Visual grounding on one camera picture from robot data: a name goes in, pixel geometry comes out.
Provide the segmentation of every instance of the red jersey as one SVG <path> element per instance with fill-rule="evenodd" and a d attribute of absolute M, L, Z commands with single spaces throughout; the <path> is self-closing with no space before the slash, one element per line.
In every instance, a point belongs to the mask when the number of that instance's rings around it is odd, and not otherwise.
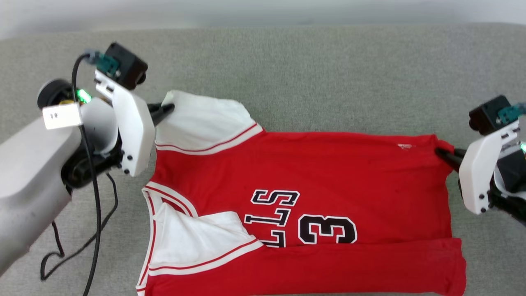
<path fill-rule="evenodd" d="M 434 135 L 266 132 L 238 102 L 170 92 L 143 192 L 139 295 L 462 295 L 452 147 Z"/>

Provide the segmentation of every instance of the gray fabric surface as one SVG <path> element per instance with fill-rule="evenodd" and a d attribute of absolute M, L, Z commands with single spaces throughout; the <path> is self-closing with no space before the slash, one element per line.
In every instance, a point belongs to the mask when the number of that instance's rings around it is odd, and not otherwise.
<path fill-rule="evenodd" d="M 467 147 L 478 138 L 468 127 L 473 107 L 499 94 L 512 102 L 526 95 L 526 28 L 515 25 L 43 35 L 0 42 L 0 141 L 39 116 L 36 94 L 44 82 L 69 78 L 79 53 L 87 47 L 104 50 L 114 40 L 149 64 L 146 83 L 137 89 L 148 102 L 160 102 L 174 88 L 231 98 L 242 102 L 269 131 L 436 133 Z M 79 86 L 95 93 L 93 71 L 81 67 Z M 135 294 L 149 238 L 140 189 L 152 174 L 153 159 L 150 164 L 134 179 L 114 172 L 120 204 L 102 235 L 91 295 Z M 105 177 L 99 179 L 107 212 L 111 187 Z M 462 238 L 468 263 L 466 295 L 524 295 L 526 229 L 504 213 L 468 212 L 456 182 L 457 176 L 451 175 L 453 233 Z M 92 235 L 94 217 L 88 186 L 74 193 L 57 219 L 66 253 Z M 93 248 L 41 283 L 40 261 L 54 250 L 48 229 L 0 279 L 0 294 L 81 295 Z"/>

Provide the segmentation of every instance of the jersey number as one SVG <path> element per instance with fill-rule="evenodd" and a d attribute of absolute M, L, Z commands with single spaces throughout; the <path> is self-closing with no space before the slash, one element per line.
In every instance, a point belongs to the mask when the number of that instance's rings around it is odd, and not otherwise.
<path fill-rule="evenodd" d="M 268 190 L 255 190 L 250 200 L 253 204 L 272 205 L 280 200 L 279 205 L 293 207 L 298 201 L 300 194 L 298 191 L 274 190 L 268 194 Z M 246 214 L 244 222 L 274 224 L 278 227 L 285 227 L 292 209 L 276 208 L 275 217 L 261 217 Z M 317 231 L 313 231 L 313 226 L 317 226 Z M 298 238 L 304 244 L 316 244 L 318 236 L 335 236 L 335 229 L 341 229 L 341 234 L 336 235 L 336 243 L 356 242 L 356 225 L 347 217 L 322 216 L 304 214 L 298 220 Z M 272 241 L 260 240 L 267 246 L 273 248 L 285 247 L 286 233 L 284 230 L 272 230 L 270 235 L 275 238 Z"/>

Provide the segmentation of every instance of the white background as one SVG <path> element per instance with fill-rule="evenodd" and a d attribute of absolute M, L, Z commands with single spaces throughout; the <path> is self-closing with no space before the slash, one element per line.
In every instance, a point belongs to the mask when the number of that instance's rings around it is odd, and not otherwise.
<path fill-rule="evenodd" d="M 81 30 L 436 22 L 526 24 L 526 0 L 0 0 L 0 39 Z"/>

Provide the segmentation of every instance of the white sleeve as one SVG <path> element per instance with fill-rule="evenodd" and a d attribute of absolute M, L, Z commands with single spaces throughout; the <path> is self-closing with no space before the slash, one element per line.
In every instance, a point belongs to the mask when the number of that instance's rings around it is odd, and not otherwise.
<path fill-rule="evenodd" d="M 237 101 L 170 91 L 163 105 L 169 103 L 174 111 L 157 125 L 156 145 L 161 150 L 215 153 L 228 148 L 217 146 L 237 145 L 263 131 Z"/>

